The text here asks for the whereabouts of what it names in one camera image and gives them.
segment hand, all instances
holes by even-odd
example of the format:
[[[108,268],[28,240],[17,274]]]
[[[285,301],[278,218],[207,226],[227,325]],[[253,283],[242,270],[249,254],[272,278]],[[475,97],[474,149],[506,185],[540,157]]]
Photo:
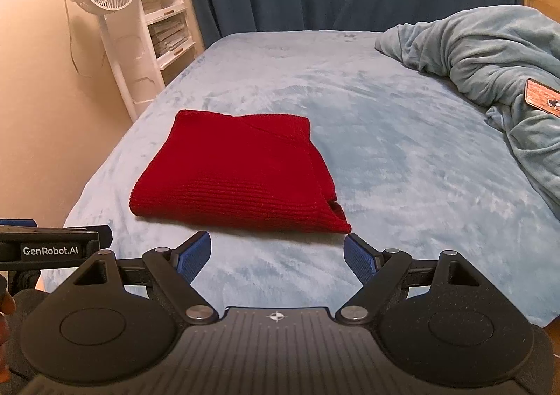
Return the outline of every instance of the hand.
[[[4,314],[12,314],[16,311],[16,303],[8,291],[4,294],[2,304],[0,304],[0,312]],[[8,363],[6,361],[5,345],[9,338],[9,328],[6,318],[3,314],[0,315],[0,383],[8,382],[12,378],[9,371]]]

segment red sweater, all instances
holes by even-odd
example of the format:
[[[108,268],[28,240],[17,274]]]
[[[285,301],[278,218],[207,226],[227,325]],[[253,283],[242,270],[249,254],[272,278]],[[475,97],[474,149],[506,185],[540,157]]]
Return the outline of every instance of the red sweater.
[[[178,112],[131,211],[204,226],[349,233],[309,120]]]

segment light blue bed sheet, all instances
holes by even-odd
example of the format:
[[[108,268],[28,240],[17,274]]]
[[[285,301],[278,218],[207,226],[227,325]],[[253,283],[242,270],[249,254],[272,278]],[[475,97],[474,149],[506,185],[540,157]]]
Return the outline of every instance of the light blue bed sheet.
[[[484,122],[485,110],[449,81],[377,52],[377,36],[322,31],[220,40],[132,126],[66,225],[109,224],[119,258],[178,246],[198,229],[140,219],[128,208],[177,111],[305,115],[353,232],[414,258],[458,250],[530,321],[546,325],[560,314],[559,221],[503,134]],[[344,262],[341,235],[209,231],[212,256],[193,286],[219,311],[324,305],[334,313],[361,286]],[[47,290],[70,272],[44,271]]]

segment wooden headboard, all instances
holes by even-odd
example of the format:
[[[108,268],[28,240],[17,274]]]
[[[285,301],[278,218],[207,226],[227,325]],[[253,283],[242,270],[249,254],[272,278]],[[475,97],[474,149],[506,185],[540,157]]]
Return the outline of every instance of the wooden headboard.
[[[560,0],[525,0],[524,4],[560,22]]]

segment power cord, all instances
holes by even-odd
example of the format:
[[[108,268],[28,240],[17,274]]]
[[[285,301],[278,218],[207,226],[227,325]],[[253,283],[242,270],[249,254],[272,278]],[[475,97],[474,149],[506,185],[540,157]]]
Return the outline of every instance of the power cord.
[[[68,35],[70,36],[70,58],[72,59],[72,64],[74,65],[74,69],[76,70],[76,73],[78,73],[80,76],[92,78],[95,75],[97,75],[103,68],[103,64],[105,63],[105,58],[107,57],[107,54],[105,50],[103,50],[103,57],[101,59],[101,64],[99,66],[99,69],[94,74],[88,76],[88,75],[84,75],[83,73],[80,73],[78,67],[76,66],[76,61],[74,60],[74,53],[72,52],[72,28],[70,27],[70,14],[68,13],[68,0],[64,0],[64,9],[66,11],[66,24],[68,25]]]

